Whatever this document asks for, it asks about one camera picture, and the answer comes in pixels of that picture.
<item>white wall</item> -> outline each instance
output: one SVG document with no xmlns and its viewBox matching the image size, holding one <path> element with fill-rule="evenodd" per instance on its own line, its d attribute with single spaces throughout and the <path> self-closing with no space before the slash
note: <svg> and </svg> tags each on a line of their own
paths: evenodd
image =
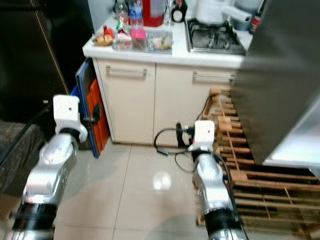
<svg viewBox="0 0 320 240">
<path fill-rule="evenodd" d="M 96 32 L 113 13 L 115 0 L 88 0 L 94 31 Z"/>
</svg>

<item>gas stove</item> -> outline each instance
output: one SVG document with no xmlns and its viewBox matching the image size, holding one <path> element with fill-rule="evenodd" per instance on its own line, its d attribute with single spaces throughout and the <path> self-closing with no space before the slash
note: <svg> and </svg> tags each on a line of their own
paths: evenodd
<svg viewBox="0 0 320 240">
<path fill-rule="evenodd" d="M 219 25 L 206 25 L 190 19 L 185 21 L 185 28 L 190 52 L 238 55 L 246 53 L 228 21 Z"/>
</svg>

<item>white appliance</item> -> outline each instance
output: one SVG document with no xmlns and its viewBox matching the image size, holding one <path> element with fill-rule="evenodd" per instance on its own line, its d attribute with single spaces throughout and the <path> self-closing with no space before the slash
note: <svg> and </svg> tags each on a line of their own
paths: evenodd
<svg viewBox="0 0 320 240">
<path fill-rule="evenodd" d="M 198 0 L 195 18 L 203 24 L 223 24 L 228 16 L 240 22 L 248 22 L 251 13 L 232 6 L 231 0 Z"/>
</svg>

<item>white cabinet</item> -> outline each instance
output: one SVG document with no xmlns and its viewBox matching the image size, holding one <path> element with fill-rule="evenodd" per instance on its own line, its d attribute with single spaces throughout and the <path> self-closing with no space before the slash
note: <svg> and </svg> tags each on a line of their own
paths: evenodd
<svg viewBox="0 0 320 240">
<path fill-rule="evenodd" d="M 211 87 L 230 89 L 235 69 L 156 65 L 154 136 L 163 128 L 192 126 Z M 161 134 L 160 145 L 176 145 L 175 132 Z"/>
<path fill-rule="evenodd" d="M 113 141 L 152 144 L 156 65 L 105 59 L 97 65 Z"/>
</svg>

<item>kitchen counter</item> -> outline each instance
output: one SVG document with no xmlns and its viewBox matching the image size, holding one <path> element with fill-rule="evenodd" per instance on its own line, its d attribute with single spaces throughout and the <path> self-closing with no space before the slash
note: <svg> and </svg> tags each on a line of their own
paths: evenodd
<svg viewBox="0 0 320 240">
<path fill-rule="evenodd" d="M 109 17 L 104 25 L 115 29 L 117 20 L 115 16 Z M 202 66 L 238 69 L 244 59 L 242 55 L 220 54 L 220 53 L 195 53 L 188 51 L 187 35 L 185 23 L 175 23 L 173 26 L 161 25 L 159 27 L 144 27 L 145 30 L 172 31 L 173 46 L 172 54 L 155 54 L 135 51 L 113 50 L 111 46 L 94 46 L 92 37 L 82 48 L 86 57 L 110 59 L 110 60 L 129 60 L 136 62 L 162 63 L 172 65 Z M 243 47 L 248 50 L 253 36 L 247 31 L 237 31 L 238 38 Z"/>
</svg>

